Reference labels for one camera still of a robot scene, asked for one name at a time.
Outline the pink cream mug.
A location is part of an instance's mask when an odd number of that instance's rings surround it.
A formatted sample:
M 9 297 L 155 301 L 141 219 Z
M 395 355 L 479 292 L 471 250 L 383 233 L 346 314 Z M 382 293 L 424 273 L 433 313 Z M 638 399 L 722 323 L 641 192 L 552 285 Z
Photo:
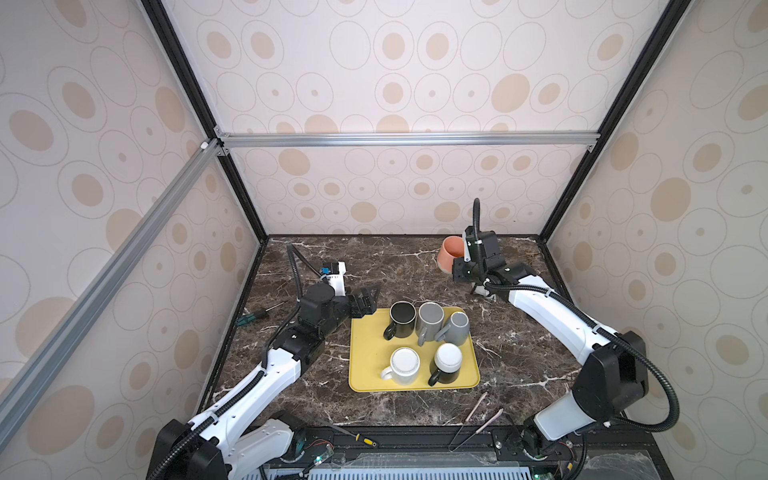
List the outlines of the pink cream mug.
M 437 254 L 437 265 L 445 274 L 451 274 L 455 259 L 464 258 L 465 242 L 461 236 L 448 236 L 440 246 Z

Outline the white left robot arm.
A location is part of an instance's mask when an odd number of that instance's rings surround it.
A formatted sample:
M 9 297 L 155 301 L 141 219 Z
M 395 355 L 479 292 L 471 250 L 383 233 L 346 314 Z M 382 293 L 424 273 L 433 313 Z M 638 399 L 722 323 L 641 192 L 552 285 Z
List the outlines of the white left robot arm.
M 186 423 L 157 435 L 148 479 L 238 479 L 288 452 L 296 427 L 270 419 L 245 430 L 319 359 L 326 338 L 348 319 L 377 311 L 381 286 L 338 295 L 330 283 L 309 287 L 268 340 L 260 363 L 228 394 Z

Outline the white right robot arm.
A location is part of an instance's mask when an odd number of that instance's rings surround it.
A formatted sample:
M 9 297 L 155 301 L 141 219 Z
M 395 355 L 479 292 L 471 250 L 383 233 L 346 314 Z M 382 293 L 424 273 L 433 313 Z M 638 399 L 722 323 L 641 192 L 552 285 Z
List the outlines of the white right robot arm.
M 631 424 L 622 414 L 648 394 L 651 379 L 661 386 L 668 413 L 661 421 L 636 422 L 635 427 L 660 433 L 678 423 L 678 395 L 663 371 L 647 357 L 639 335 L 620 333 L 593 319 L 528 265 L 507 262 L 494 232 L 469 226 L 462 241 L 463 254 L 453 262 L 454 280 L 469 283 L 473 293 L 506 302 L 530 316 L 581 366 L 566 394 L 526 420 L 521 437 L 531 447 L 544 448 L 595 426 Z

